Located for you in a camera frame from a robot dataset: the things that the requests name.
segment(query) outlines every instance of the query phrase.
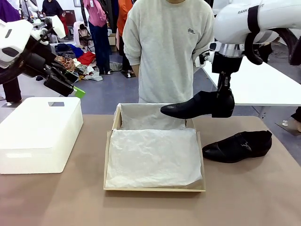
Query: brown tabletop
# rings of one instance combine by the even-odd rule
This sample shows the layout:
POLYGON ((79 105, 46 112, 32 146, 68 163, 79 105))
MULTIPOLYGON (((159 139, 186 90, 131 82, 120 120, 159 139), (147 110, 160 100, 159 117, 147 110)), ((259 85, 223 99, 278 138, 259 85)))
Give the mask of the brown tabletop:
MULTIPOLYGON (((103 191, 113 116, 85 115, 62 174, 1 175, 0 226, 300 226, 301 168, 273 137, 265 158, 205 160, 207 192, 103 191)), ((195 120, 202 145, 267 127, 256 117, 195 120)))

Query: green object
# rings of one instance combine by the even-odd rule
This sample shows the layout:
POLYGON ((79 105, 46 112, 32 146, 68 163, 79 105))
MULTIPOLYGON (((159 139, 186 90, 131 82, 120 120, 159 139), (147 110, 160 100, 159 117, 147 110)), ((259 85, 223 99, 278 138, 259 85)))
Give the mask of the green object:
POLYGON ((85 96, 85 94, 86 94, 86 92, 85 91, 83 91, 82 89, 80 89, 80 88, 77 88, 77 87, 73 87, 74 88, 74 91, 75 91, 75 96, 76 97, 78 97, 78 98, 80 98, 80 99, 82 99, 84 96, 85 96))

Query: sweatshirt logo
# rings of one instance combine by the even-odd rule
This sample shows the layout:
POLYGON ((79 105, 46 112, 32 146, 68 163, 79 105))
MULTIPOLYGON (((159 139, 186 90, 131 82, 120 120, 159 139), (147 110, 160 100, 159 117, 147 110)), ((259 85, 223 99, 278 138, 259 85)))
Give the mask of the sweatshirt logo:
POLYGON ((188 28, 188 34, 195 34, 194 30, 192 30, 191 28, 188 28))

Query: white tissue paper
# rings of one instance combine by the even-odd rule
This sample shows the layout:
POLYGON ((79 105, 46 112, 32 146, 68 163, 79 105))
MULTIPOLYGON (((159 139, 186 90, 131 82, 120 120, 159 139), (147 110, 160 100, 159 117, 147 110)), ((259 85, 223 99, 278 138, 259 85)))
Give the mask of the white tissue paper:
POLYGON ((113 131, 106 188, 186 186, 200 179, 194 129, 113 131))
POLYGON ((160 112, 167 104, 120 104, 121 129, 184 129, 185 120, 176 119, 160 112))

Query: red cloth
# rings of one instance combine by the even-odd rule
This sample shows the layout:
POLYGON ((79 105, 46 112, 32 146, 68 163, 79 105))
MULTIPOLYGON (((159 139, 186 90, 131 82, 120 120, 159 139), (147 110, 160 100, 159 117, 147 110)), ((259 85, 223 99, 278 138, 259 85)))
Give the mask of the red cloth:
POLYGON ((81 62, 82 65, 90 65, 92 61, 96 58, 96 55, 91 52, 84 53, 80 58, 77 58, 78 61, 81 62))
POLYGON ((62 22, 63 25, 64 25, 65 34, 67 35, 67 34, 68 34, 68 27, 67 27, 67 23, 66 23, 66 18, 63 17, 63 16, 61 15, 61 16, 60 16, 60 20, 61 20, 61 22, 62 22))

